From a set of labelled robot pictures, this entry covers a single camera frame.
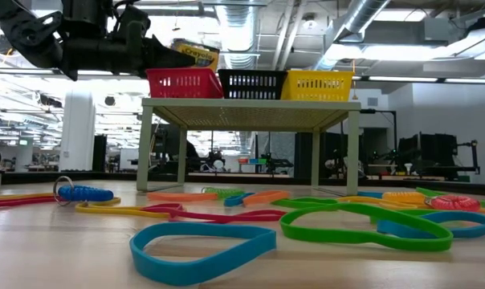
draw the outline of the wooden table surface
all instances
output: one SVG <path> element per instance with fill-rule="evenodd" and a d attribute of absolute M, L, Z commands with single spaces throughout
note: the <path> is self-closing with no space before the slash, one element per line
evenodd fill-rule
<path fill-rule="evenodd" d="M 82 185 L 108 188 L 122 197 L 122 205 L 146 205 L 136 195 L 135 182 L 85 181 Z M 188 184 L 174 191 L 198 192 Z M 287 189 L 294 197 L 326 196 L 306 186 L 232 185 L 247 191 Z M 381 190 L 361 188 L 361 190 Z M 407 190 L 402 188 L 387 190 Z M 51 184 L 5 185 L 0 193 L 46 193 Z M 185 204 L 188 211 L 236 214 L 250 208 L 225 208 L 220 201 Z M 134 270 L 130 238 L 160 219 L 75 213 L 73 206 L 40 204 L 0 209 L 0 288 L 168 288 Z M 365 216 L 350 213 L 310 214 L 297 221 L 314 227 L 373 230 Z M 277 222 L 252 225 L 277 230 L 278 249 L 226 275 L 192 288 L 485 288 L 485 237 L 456 239 L 442 253 L 414 253 L 375 244 L 320 244 L 285 238 Z M 147 251 L 166 260 L 188 261 L 206 257 L 241 242 L 238 239 L 165 237 Z"/>

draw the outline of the black basket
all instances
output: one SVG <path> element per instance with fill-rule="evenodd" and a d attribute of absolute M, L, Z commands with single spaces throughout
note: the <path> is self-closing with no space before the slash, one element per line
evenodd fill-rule
<path fill-rule="evenodd" d="M 218 70 L 228 100 L 279 100 L 286 71 Z"/>

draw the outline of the table leg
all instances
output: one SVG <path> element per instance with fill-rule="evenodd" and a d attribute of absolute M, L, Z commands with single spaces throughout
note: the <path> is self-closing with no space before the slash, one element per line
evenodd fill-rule
<path fill-rule="evenodd" d="M 178 184 L 185 182 L 185 157 L 187 155 L 187 128 L 180 128 L 180 148 L 178 149 Z"/>
<path fill-rule="evenodd" d="M 349 196 L 357 195 L 358 191 L 359 118 L 359 112 L 348 113 L 348 173 L 346 176 L 346 192 Z"/>
<path fill-rule="evenodd" d="M 139 137 L 139 161 L 137 163 L 137 190 L 148 190 L 148 167 L 150 141 L 152 140 L 152 107 L 143 107 L 141 136 Z"/>
<path fill-rule="evenodd" d="M 320 185 L 320 136 L 321 132 L 315 130 L 312 133 L 312 175 L 310 185 L 318 187 Z"/>

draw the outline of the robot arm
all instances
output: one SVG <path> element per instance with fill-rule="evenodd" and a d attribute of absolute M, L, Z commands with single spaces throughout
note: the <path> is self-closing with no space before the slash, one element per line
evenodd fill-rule
<path fill-rule="evenodd" d="M 40 68 L 58 68 L 77 80 L 78 70 L 125 72 L 145 77 L 148 68 L 188 67 L 192 56 L 173 51 L 153 36 L 146 38 L 149 16 L 138 0 L 62 0 L 63 12 L 37 18 L 18 0 L 0 0 L 0 28 L 10 44 Z M 125 5 L 121 15 L 117 7 Z M 107 31 L 108 17 L 116 25 Z"/>

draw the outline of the red basket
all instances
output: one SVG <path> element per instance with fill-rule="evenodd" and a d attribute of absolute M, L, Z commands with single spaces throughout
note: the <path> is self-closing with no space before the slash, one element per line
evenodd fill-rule
<path fill-rule="evenodd" d="M 152 98 L 223 98 L 221 84 L 209 68 L 148 69 Z"/>

